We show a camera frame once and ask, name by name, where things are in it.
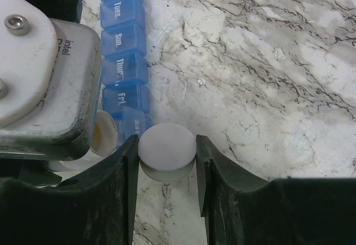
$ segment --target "white bottle cap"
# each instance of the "white bottle cap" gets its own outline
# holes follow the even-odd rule
[[[142,169],[150,178],[161,182],[187,176],[194,166],[195,154],[194,135],[178,124],[155,125],[139,141]]]
[[[111,115],[98,110],[94,125],[93,139],[89,151],[75,161],[49,161],[54,171],[86,170],[111,155],[117,146],[117,129]]]

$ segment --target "bolt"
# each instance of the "bolt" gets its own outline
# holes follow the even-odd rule
[[[12,14],[5,19],[5,26],[15,36],[23,36],[29,32],[29,23],[24,16]]]
[[[7,94],[7,85],[5,84],[5,82],[3,82],[3,80],[0,78],[0,99],[2,99],[3,97],[5,97]]]

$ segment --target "gray marble vein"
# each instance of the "gray marble vein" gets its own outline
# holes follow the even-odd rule
[[[100,32],[100,0],[82,23]],[[258,176],[356,170],[356,0],[145,0],[151,115]],[[135,244],[206,244],[196,175],[140,173]]]

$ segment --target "white marble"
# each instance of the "white marble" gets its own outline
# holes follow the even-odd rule
[[[100,31],[100,0],[82,23]],[[356,0],[145,0],[154,123],[204,134],[258,176],[356,169]],[[206,244],[195,172],[140,173],[135,244]]]

